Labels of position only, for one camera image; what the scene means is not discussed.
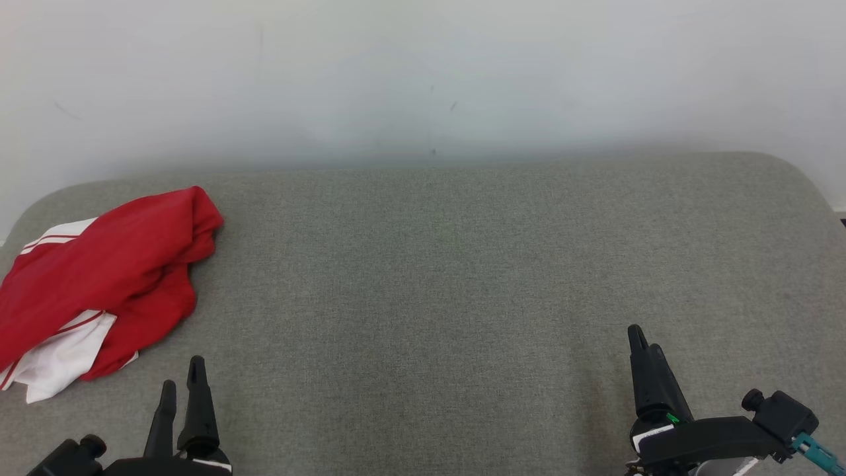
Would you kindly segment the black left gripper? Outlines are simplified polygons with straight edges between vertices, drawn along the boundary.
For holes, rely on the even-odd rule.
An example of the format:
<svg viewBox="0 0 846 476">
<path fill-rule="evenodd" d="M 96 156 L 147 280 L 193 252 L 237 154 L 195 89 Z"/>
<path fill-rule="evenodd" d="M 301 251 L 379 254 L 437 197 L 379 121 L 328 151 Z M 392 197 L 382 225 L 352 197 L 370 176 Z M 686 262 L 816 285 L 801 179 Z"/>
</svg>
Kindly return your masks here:
<svg viewBox="0 0 846 476">
<path fill-rule="evenodd" d="M 100 475 L 233 475 L 226 465 L 191 460 L 208 459 L 220 446 L 213 398 L 202 356 L 190 359 L 186 386 L 188 403 L 177 449 L 189 459 L 172 457 L 177 388 L 175 382 L 165 380 L 145 443 L 144 457 L 118 459 L 104 468 Z"/>
</svg>

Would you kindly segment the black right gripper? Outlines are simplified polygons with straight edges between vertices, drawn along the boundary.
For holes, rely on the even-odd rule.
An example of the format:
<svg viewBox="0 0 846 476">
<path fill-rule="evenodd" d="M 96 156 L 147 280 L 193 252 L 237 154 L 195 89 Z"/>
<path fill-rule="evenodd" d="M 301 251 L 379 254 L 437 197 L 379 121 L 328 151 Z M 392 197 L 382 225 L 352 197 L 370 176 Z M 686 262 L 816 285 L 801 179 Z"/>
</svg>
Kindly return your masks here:
<svg viewBox="0 0 846 476">
<path fill-rule="evenodd" d="M 775 438 L 744 416 L 693 421 L 661 346 L 649 346 L 636 323 L 629 325 L 628 339 L 637 415 L 631 441 L 637 459 L 627 463 L 627 474 L 695 475 L 716 463 L 717 475 L 735 475 L 747 463 L 775 453 Z"/>
</svg>

